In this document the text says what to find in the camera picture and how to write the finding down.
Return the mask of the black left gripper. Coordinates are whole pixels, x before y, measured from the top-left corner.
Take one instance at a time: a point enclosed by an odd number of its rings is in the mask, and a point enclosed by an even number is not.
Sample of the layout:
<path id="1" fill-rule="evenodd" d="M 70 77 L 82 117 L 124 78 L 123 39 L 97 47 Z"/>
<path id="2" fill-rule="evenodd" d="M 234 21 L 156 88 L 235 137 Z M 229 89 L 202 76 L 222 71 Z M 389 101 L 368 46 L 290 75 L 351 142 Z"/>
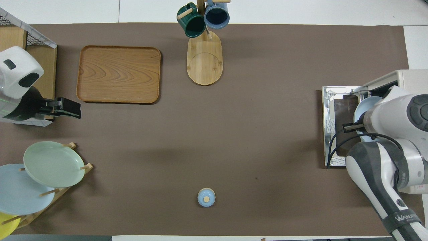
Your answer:
<path id="1" fill-rule="evenodd" d="M 36 107 L 36 113 L 33 117 L 42 118 L 43 116 L 70 116 L 81 119 L 81 104 L 63 97 L 55 99 L 43 98 L 38 107 Z"/>

